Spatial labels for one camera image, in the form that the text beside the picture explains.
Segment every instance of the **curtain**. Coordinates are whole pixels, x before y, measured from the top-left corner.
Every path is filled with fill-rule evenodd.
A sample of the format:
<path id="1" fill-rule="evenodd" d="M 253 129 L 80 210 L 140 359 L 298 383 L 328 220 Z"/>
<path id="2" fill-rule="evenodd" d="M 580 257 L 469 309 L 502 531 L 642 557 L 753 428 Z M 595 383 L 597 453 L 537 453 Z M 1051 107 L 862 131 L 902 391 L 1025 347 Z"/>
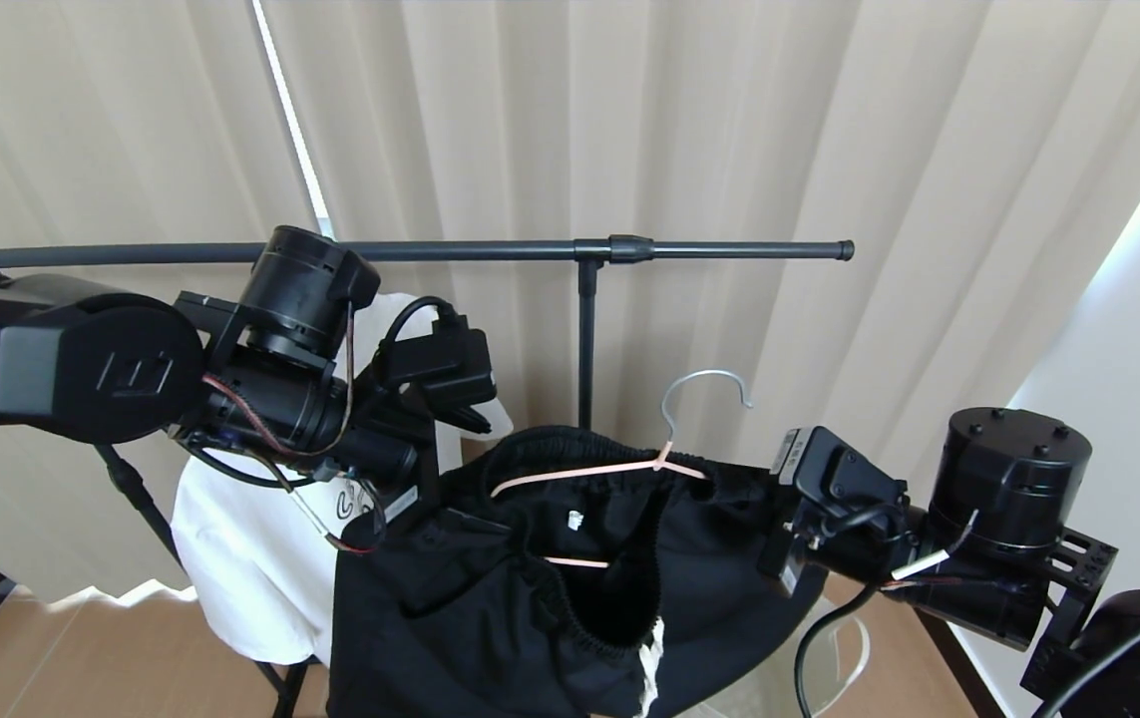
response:
<path id="1" fill-rule="evenodd" d="M 0 1 L 0 246 L 263 242 L 276 223 L 317 219 L 249 5 Z M 246 277 L 50 271 L 168 301 L 236 300 Z M 187 455 L 162 435 L 123 455 L 169 514 Z M 46 599 L 187 585 L 91 447 L 27 427 L 0 427 L 0 570 Z"/>
<path id="2" fill-rule="evenodd" d="M 345 240 L 857 242 L 849 263 L 602 270 L 595 425 L 767 464 L 824 423 L 925 500 L 1140 199 L 1140 3 L 284 3 L 266 18 Z M 249 3 L 0 1 L 0 246 L 315 227 Z M 518 426 L 575 417 L 571 263 L 383 264 L 487 331 Z M 79 269 L 172 300 L 246 267 Z M 169 511 L 184 456 L 125 447 Z M 182 577 L 88 447 L 0 429 L 0 570 Z"/>

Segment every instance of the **pink hanger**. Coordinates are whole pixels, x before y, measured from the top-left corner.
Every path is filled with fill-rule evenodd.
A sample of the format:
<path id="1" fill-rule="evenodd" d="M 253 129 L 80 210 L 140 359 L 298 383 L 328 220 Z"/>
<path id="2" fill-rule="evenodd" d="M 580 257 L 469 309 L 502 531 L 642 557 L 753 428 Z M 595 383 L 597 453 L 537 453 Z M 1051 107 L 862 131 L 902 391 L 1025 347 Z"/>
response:
<path id="1" fill-rule="evenodd" d="M 666 443 L 662 444 L 662 449 L 658 452 L 656 458 L 651 458 L 649 460 L 629 460 L 627 464 L 606 464 L 604 466 L 569 468 L 564 470 L 564 472 L 547 472 L 545 474 L 534 474 L 530 476 L 508 479 L 508 481 L 494 487 L 494 490 L 490 492 L 490 498 L 494 499 L 494 497 L 503 493 L 503 491 L 510 490 L 512 487 L 532 484 L 534 482 L 554 482 L 557 481 L 557 479 L 570 479 L 575 476 L 594 476 L 597 474 L 636 472 L 636 470 L 640 468 L 651 468 L 653 472 L 659 472 L 661 468 L 668 468 L 670 472 L 684 474 L 685 476 L 706 479 L 707 475 L 700 472 L 700 470 L 682 466 L 681 464 L 674 464 L 671 460 L 666 459 L 666 456 L 671 452 L 671 446 L 675 443 L 675 418 L 671 417 L 671 413 L 666 408 L 666 403 L 668 403 L 668 400 L 671 399 L 671 394 L 677 386 L 683 385 L 684 382 L 692 378 L 705 376 L 730 377 L 730 380 L 738 383 L 738 399 L 742 401 L 742 405 L 746 406 L 747 409 L 752 408 L 751 400 L 747 399 L 747 382 L 742 381 L 742 377 L 739 377 L 738 374 L 725 369 L 702 369 L 691 374 L 685 374 L 685 376 L 671 382 L 671 385 L 667 386 L 666 392 L 662 394 L 662 401 L 659 405 L 659 409 L 662 413 L 662 419 L 666 421 L 668 434 L 666 435 Z M 608 569 L 610 566 L 610 564 L 605 561 L 589 561 L 587 558 L 560 558 L 554 557 L 554 555 L 546 555 L 544 558 L 551 563 L 560 563 L 562 566 L 583 566 L 587 569 Z"/>

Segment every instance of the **white shirt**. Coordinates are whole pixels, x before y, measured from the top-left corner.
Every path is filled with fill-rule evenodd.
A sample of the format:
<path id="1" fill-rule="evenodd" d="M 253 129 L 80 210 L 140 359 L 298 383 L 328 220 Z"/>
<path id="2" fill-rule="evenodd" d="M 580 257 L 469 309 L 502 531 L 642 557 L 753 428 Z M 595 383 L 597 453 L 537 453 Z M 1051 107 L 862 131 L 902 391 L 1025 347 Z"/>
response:
<path id="1" fill-rule="evenodd" d="M 369 364 L 392 319 L 414 300 L 407 294 L 381 294 L 356 313 L 355 367 Z M 420 309 L 400 336 L 427 335 L 435 318 L 435 308 Z M 337 362 L 343 367 L 342 356 Z M 490 433 L 461 432 L 437 423 L 441 472 L 462 465 L 461 436 L 494 440 L 512 431 L 512 419 L 498 400 L 477 410 L 489 421 Z M 247 474 L 272 479 L 253 458 L 215 455 Z M 347 479 L 316 482 L 296 493 L 334 536 L 342 536 L 343 527 L 370 505 Z M 277 664 L 316 654 L 329 664 L 334 548 L 286 491 L 238 482 L 192 458 L 179 478 L 171 532 L 206 623 L 233 651 Z"/>

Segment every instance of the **floor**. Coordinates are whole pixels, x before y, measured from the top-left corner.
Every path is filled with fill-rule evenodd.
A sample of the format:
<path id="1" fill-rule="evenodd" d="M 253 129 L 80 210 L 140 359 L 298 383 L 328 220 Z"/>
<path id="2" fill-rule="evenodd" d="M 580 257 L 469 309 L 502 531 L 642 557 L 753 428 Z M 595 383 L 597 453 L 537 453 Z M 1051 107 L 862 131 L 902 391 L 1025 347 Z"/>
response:
<path id="1" fill-rule="evenodd" d="M 839 603 L 854 591 L 833 580 L 828 595 Z M 910 610 L 876 598 L 861 617 L 871 664 L 824 718 L 975 717 Z M 296 717 L 324 718 L 325 700 L 324 669 L 314 667 Z M 108 598 L 50 607 L 17 589 L 0 607 L 0 718 L 268 718 L 272 704 L 254 664 L 215 639 L 193 602 L 158 594 L 131 607 Z"/>

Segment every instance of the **clothes rack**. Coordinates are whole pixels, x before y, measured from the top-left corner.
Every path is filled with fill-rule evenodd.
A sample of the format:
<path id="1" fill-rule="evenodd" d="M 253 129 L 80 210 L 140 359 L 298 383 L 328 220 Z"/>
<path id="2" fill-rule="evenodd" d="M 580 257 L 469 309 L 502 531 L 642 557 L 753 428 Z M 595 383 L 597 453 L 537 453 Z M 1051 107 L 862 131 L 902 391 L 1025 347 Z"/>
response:
<path id="1" fill-rule="evenodd" d="M 340 242 L 372 263 L 380 262 L 564 262 L 578 263 L 578 426 L 592 429 L 596 333 L 596 284 L 605 264 L 651 260 L 852 260 L 852 242 L 653 242 L 636 235 L 605 239 L 522 242 Z M 0 269 L 119 264 L 251 263 L 262 243 L 103 244 L 0 250 Z M 174 560 L 169 523 L 141 482 L 114 486 L 131 501 Z M 272 718 L 291 718 L 315 659 L 287 666 L 284 675 L 255 662 L 277 692 Z"/>

